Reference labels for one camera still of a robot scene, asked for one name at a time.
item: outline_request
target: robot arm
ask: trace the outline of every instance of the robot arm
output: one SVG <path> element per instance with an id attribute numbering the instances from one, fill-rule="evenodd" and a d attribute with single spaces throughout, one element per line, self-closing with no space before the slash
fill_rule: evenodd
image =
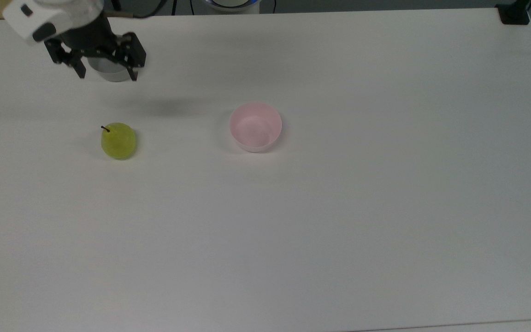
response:
<path id="1" fill-rule="evenodd" d="M 136 81 L 146 52 L 134 32 L 113 34 L 102 8 L 103 0 L 12 0 L 3 15 L 28 44 L 44 42 L 53 62 L 80 78 L 86 73 L 82 57 L 97 57 L 124 66 Z"/>

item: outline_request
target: gray cup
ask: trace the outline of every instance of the gray cup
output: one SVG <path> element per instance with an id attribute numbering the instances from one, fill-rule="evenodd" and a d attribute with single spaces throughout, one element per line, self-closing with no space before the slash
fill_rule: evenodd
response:
<path id="1" fill-rule="evenodd" d="M 123 82 L 130 80 L 130 75 L 128 75 L 128 70 L 126 70 L 126 68 L 117 63 L 113 63 L 108 59 L 87 58 L 87 62 L 93 70 L 97 71 L 97 73 L 107 81 Z"/>

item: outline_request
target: pink bowl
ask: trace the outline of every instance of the pink bowl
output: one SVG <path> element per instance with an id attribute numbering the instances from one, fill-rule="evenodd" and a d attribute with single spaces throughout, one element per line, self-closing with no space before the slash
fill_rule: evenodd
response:
<path id="1" fill-rule="evenodd" d="M 282 118 L 278 111 L 268 104 L 247 103 L 232 112 L 229 128 L 242 149 L 259 153 L 271 147 L 280 136 Z"/>

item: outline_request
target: bowl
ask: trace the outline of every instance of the bowl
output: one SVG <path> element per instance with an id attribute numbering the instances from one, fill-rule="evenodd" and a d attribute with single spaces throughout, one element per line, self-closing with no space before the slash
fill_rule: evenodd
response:
<path id="1" fill-rule="evenodd" d="M 130 80 L 128 70 L 118 65 L 118 63 L 113 63 L 105 58 L 87 58 L 87 62 L 93 70 L 97 71 L 107 81 L 124 82 Z"/>
<path id="2" fill-rule="evenodd" d="M 232 112 L 229 129 L 239 147 L 251 153 L 259 153 L 274 145 L 280 136 L 282 118 L 268 104 L 247 103 Z"/>

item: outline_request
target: white table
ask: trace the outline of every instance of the white table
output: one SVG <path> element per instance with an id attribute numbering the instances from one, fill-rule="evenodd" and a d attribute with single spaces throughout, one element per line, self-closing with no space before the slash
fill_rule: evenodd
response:
<path id="1" fill-rule="evenodd" d="M 495 9 L 112 19 L 138 82 L 0 21 L 0 332 L 531 319 L 531 25 Z M 247 101 L 280 143 L 228 134 Z M 126 161 L 101 125 L 139 135 Z"/>

